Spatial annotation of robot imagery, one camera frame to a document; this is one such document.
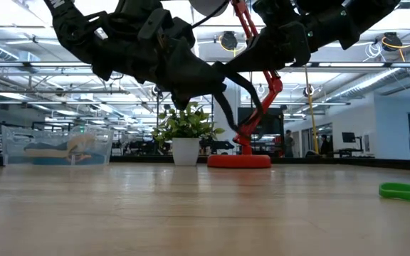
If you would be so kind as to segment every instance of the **clear plastic container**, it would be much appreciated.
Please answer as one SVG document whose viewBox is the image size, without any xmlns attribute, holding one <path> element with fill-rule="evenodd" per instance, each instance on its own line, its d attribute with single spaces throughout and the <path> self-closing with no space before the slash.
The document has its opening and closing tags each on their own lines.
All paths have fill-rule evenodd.
<svg viewBox="0 0 410 256">
<path fill-rule="evenodd" d="M 112 130 L 97 127 L 50 132 L 3 126 L 4 165 L 106 165 L 110 160 L 112 138 Z"/>
</svg>

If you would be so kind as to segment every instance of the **ceiling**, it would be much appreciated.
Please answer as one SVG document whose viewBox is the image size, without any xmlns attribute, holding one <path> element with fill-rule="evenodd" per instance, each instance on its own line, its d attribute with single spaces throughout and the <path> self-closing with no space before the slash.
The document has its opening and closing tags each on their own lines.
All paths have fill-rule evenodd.
<svg viewBox="0 0 410 256">
<path fill-rule="evenodd" d="M 110 13 L 113 12 L 116 7 L 117 0 L 75 0 L 75 5 L 85 15 L 102 10 Z M 195 23 L 203 18 L 201 14 L 191 10 L 188 1 L 164 1 L 163 5 L 164 8 L 171 11 L 172 16 L 178 16 L 189 23 Z M 264 26 L 261 18 L 257 14 L 252 13 L 251 17 L 258 29 Z M 210 63 L 217 60 L 226 62 L 232 59 L 235 53 L 224 50 L 219 42 L 214 43 L 214 39 L 219 38 L 224 31 L 235 32 L 237 39 L 241 42 L 242 47 L 244 47 L 245 38 L 243 36 L 243 29 L 241 28 L 238 18 L 234 15 L 233 9 L 228 7 L 221 16 L 210 19 L 194 30 L 198 42 L 197 47 L 194 48 L 196 55 Z M 380 54 L 377 54 L 376 57 L 370 58 L 371 53 L 369 53 L 369 50 L 379 53 L 375 48 L 369 49 L 370 44 L 374 42 L 375 38 L 380 40 L 384 32 L 397 32 L 398 37 L 403 40 L 405 45 L 410 44 L 410 9 L 398 9 L 392 14 L 389 14 L 385 19 L 362 34 L 360 42 L 350 49 L 342 50 L 338 43 L 331 43 L 321 48 L 318 52 L 313 53 L 311 61 L 399 61 L 400 55 L 398 52 L 388 53 L 382 51 Z M 30 42 L 34 37 L 38 43 Z M 23 2 L 22 0 L 6 0 L 4 1 L 4 6 L 1 5 L 0 1 L 0 47 L 14 55 L 19 55 L 22 52 L 32 53 L 43 62 L 78 61 L 77 58 L 59 45 L 55 31 L 51 27 L 51 14 L 43 0 L 26 0 Z M 406 49 L 404 54 L 406 58 L 409 59 L 410 48 Z M 39 68 L 37 75 L 32 76 L 30 83 L 29 74 L 19 71 L 20 70 L 15 68 L 0 68 L 0 76 L 12 80 L 17 85 L 23 85 L 25 88 L 28 87 L 28 85 L 36 85 L 34 90 L 57 90 L 60 87 L 64 90 L 82 90 L 86 92 L 98 90 L 101 92 L 93 93 L 91 96 L 88 94 L 88 96 L 83 97 L 87 100 L 93 99 L 103 102 L 133 102 L 128 105 L 113 105 L 111 108 L 127 117 L 155 117 L 154 113 L 150 113 L 149 110 L 150 108 L 155 108 L 155 105 L 152 104 L 155 102 L 155 97 L 151 92 L 153 84 L 145 83 L 139 85 L 129 76 L 124 76 L 121 80 L 103 82 L 97 76 L 93 75 L 89 68 L 47 67 Z M 334 72 L 333 70 L 320 72 L 320 70 L 316 70 L 308 74 L 308 79 L 310 84 L 316 89 L 316 93 L 327 95 L 364 74 L 364 71 L 357 70 L 350 70 L 349 72 Z M 243 73 L 242 75 L 249 78 L 248 73 Z M 284 88 L 283 92 L 277 97 L 277 100 L 304 102 L 303 88 L 306 86 L 305 73 L 298 70 L 294 72 L 283 72 L 281 70 L 280 76 L 282 77 Z M 254 73 L 252 82 L 258 88 L 260 96 L 264 97 L 268 88 L 263 74 Z M 102 91 L 106 90 L 124 90 L 125 93 L 102 93 Z M 171 102 L 167 96 L 168 94 L 164 93 L 163 101 L 165 103 Z M 58 97 L 52 94 L 35 94 L 31 95 L 31 97 L 43 101 L 58 101 L 79 100 L 80 95 Z M 211 106 L 209 104 L 211 97 L 206 96 L 195 100 L 203 102 L 205 110 L 211 112 Z M 249 96 L 246 91 L 242 91 L 241 101 L 249 101 Z M 143 107 L 141 105 L 142 102 L 148 102 L 148 107 L 146 105 Z M 79 106 L 76 110 L 82 110 L 82 113 L 90 114 L 85 105 Z M 153 122 L 145 122 L 145 124 L 147 125 L 144 128 L 149 129 L 149 127 L 153 125 Z"/>
</svg>

